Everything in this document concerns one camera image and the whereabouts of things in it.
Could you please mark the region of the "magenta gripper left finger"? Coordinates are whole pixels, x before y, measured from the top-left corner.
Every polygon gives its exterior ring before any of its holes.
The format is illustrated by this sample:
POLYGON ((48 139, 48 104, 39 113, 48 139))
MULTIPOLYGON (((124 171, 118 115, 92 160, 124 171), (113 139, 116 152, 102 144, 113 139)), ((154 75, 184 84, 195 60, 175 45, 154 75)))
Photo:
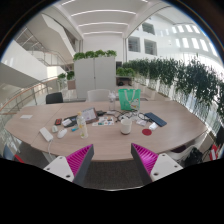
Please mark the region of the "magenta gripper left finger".
POLYGON ((82 186, 93 155, 94 146, 90 144, 67 157, 58 156, 44 170, 82 186))

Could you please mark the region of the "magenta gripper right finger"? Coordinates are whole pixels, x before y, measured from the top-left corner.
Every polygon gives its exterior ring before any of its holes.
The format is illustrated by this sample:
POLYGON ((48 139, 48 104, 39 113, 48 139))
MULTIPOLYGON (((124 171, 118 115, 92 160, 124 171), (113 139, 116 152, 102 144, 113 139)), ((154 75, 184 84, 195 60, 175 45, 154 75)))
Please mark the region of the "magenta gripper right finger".
POLYGON ((131 144, 131 154, 144 185, 182 169, 182 167, 166 153, 156 154, 135 143, 131 144))

